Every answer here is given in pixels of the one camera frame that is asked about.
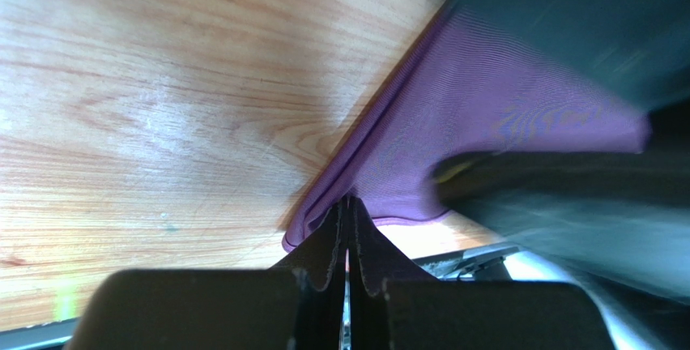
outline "black plastic part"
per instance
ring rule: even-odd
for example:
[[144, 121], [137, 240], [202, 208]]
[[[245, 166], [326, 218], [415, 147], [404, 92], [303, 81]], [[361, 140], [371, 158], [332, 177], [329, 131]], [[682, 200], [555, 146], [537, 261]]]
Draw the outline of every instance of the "black plastic part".
[[438, 282], [415, 265], [374, 225], [364, 203], [348, 200], [350, 247], [350, 320], [354, 349], [389, 348], [390, 333], [383, 293], [388, 281]]
[[395, 349], [614, 348], [594, 302], [570, 284], [391, 283]]
[[70, 349], [294, 347], [290, 271], [121, 271], [96, 291]]
[[427, 273], [441, 280], [463, 281], [510, 281], [512, 278], [503, 263], [505, 259], [522, 249], [510, 242], [443, 253], [414, 259]]
[[[68, 348], [337, 348], [348, 250], [355, 350], [612, 348], [601, 315], [577, 288], [442, 283], [376, 229], [358, 198], [336, 203], [270, 270], [110, 276]], [[501, 251], [484, 253], [500, 260]]]
[[345, 201], [336, 203], [321, 226], [271, 268], [301, 271], [308, 277], [303, 279], [295, 348], [339, 345], [345, 299], [347, 235], [343, 235], [343, 210], [346, 204]]

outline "wooden surface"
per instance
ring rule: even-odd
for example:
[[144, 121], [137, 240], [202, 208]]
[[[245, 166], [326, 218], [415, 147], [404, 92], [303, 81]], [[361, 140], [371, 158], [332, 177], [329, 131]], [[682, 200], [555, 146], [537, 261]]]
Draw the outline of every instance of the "wooden surface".
[[[74, 317], [123, 268], [277, 261], [441, 1], [0, 0], [0, 330]], [[385, 233], [419, 256], [468, 227]]]

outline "purple cloth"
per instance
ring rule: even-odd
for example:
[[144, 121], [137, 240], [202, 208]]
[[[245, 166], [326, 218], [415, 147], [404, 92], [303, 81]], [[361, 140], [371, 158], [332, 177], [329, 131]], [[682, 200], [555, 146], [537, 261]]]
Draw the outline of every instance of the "purple cloth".
[[431, 172], [463, 152], [643, 149], [645, 113], [473, 15], [446, 12], [307, 193], [286, 250], [348, 193], [377, 224], [440, 219]]

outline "blurred object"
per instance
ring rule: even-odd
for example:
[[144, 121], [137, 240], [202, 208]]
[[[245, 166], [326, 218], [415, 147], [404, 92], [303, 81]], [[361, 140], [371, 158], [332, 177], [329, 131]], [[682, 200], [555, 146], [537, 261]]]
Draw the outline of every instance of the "blurred object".
[[688, 302], [689, 186], [688, 149], [653, 143], [642, 154], [501, 153], [438, 190], [455, 211], [545, 258]]
[[690, 96], [690, 0], [453, 0], [638, 108]]

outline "wooden table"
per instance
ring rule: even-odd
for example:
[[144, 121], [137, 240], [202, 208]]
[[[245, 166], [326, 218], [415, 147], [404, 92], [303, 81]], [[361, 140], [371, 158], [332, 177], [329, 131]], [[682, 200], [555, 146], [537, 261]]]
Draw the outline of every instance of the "wooden table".
[[[0, 0], [0, 331], [77, 316], [123, 268], [277, 261], [441, 2]], [[420, 256], [476, 230], [384, 232]]]

